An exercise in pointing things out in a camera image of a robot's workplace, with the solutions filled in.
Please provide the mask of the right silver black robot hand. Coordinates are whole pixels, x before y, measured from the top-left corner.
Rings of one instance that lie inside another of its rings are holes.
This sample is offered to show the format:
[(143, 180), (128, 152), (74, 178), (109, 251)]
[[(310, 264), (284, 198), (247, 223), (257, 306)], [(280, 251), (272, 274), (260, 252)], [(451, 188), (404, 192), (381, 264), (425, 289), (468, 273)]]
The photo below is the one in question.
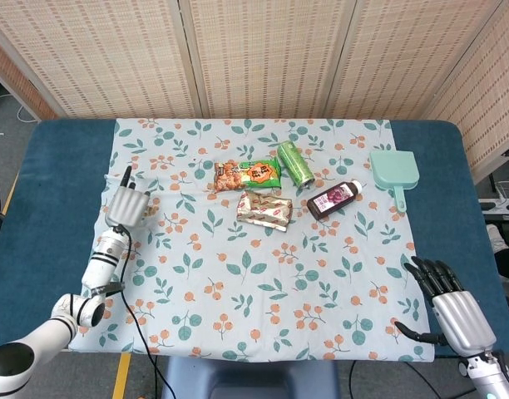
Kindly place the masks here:
[(459, 357), (492, 351), (497, 338), (486, 316), (447, 264), (413, 256), (403, 267), (418, 283), (442, 331), (420, 333), (396, 322), (399, 332), (415, 342), (449, 346)]

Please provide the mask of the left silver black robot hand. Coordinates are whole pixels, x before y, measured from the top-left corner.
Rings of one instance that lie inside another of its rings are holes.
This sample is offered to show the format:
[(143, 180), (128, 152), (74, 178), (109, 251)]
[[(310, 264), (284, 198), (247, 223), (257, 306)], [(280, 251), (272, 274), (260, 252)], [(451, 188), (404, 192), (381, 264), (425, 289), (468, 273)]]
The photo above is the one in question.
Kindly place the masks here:
[(129, 182), (132, 167), (126, 167), (121, 183), (114, 194), (106, 213), (106, 225), (114, 228), (122, 225), (127, 229), (140, 227), (144, 213), (148, 208), (151, 194), (149, 191), (136, 190), (136, 183)]

